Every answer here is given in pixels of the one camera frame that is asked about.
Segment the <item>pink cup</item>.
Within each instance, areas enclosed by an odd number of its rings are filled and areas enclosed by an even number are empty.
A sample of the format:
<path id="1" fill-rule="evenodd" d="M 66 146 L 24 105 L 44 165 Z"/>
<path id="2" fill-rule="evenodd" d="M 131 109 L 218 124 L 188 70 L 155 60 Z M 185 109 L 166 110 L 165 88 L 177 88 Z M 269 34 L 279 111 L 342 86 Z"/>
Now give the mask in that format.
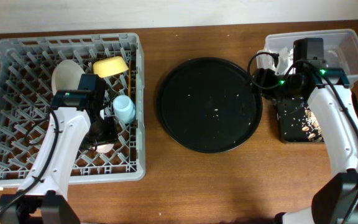
<path id="1" fill-rule="evenodd" d="M 111 151 L 114 147 L 114 144 L 105 144 L 105 145 L 98 145 L 95 149 L 96 152 L 100 154 L 105 154 Z"/>

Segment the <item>blue cup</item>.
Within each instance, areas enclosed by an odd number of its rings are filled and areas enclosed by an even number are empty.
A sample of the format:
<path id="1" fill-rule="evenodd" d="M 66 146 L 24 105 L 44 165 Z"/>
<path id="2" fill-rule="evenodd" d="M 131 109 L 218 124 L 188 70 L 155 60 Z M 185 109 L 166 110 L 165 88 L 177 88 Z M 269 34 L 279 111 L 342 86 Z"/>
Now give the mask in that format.
<path id="1" fill-rule="evenodd" d="M 124 124 L 135 120 L 135 105 L 127 95 L 119 95 L 113 100 L 113 110 L 116 118 Z"/>

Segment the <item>grey-green plate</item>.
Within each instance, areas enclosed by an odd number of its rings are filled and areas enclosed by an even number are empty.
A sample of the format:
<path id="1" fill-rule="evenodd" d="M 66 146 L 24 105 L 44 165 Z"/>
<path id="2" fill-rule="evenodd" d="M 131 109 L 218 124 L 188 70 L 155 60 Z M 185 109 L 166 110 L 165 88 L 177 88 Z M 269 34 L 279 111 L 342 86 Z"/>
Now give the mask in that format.
<path id="1" fill-rule="evenodd" d="M 58 90 L 77 90 L 82 74 L 85 71 L 72 60 L 63 60 L 52 73 L 52 93 Z"/>

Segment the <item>yellow bowl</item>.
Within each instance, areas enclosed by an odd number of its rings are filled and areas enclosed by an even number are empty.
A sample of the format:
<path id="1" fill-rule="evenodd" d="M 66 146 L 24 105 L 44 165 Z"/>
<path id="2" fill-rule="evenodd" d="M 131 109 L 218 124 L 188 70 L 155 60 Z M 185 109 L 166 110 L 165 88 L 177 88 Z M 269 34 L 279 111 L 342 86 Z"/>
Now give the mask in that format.
<path id="1" fill-rule="evenodd" d="M 93 64 L 93 72 L 100 78 L 106 78 L 127 71 L 129 67 L 121 56 L 99 60 Z"/>

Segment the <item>wooden chopstick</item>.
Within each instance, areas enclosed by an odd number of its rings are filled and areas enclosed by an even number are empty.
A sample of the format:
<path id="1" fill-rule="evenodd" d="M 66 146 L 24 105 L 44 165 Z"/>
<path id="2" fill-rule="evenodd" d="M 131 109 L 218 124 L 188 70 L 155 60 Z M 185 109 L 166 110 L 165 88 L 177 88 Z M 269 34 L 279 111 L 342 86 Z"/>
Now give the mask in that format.
<path id="1" fill-rule="evenodd" d="M 129 60 L 128 64 L 128 84 L 127 84 L 127 95 L 131 98 L 131 87 L 132 87 L 132 60 Z"/>

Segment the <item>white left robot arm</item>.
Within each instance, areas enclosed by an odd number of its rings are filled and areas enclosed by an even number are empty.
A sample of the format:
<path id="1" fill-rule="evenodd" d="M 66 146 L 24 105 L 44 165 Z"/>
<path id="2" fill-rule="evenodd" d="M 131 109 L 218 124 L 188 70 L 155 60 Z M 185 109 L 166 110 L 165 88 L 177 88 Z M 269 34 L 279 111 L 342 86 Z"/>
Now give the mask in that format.
<path id="1" fill-rule="evenodd" d="M 104 91 L 60 90 L 53 97 L 46 136 L 15 194 L 0 198 L 0 223 L 79 223 L 67 202 L 68 183 L 81 146 L 117 140 L 113 118 L 102 118 Z"/>

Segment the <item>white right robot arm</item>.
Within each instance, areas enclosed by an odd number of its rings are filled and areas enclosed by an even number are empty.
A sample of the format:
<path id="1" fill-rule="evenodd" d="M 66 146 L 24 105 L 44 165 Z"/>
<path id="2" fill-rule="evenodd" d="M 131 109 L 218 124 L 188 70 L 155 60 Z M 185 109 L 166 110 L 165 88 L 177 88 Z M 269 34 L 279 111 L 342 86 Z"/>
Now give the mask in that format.
<path id="1" fill-rule="evenodd" d="M 332 178 L 311 205 L 278 213 L 275 223 L 358 223 L 358 116 L 344 70 L 298 68 L 285 78 L 259 68 L 254 77 L 269 100 L 303 97 L 319 124 L 331 164 Z"/>

